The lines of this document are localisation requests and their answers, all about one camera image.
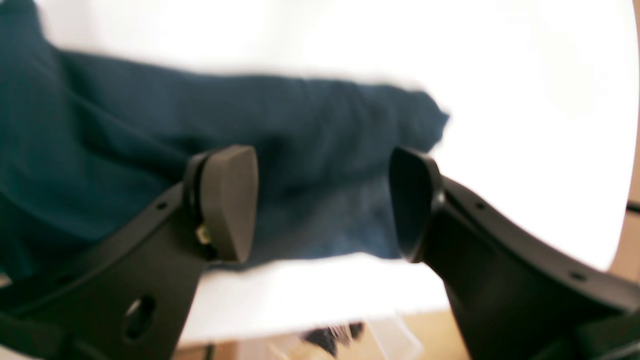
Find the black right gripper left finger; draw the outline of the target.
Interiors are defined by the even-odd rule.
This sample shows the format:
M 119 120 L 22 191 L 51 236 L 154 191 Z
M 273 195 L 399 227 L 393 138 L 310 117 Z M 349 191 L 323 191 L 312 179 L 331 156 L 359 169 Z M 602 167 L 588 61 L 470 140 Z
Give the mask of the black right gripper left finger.
M 258 190 L 253 146 L 195 155 L 121 230 L 2 288 L 2 346 L 41 360 L 169 360 L 205 269 L 249 258 Z

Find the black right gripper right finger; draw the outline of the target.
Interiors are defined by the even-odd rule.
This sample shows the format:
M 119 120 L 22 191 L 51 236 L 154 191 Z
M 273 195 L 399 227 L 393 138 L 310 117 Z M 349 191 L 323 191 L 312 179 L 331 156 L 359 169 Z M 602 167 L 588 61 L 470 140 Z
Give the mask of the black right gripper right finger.
M 389 187 L 402 257 L 441 278 L 473 360 L 637 360 L 638 285 L 594 269 L 512 223 L 396 148 Z

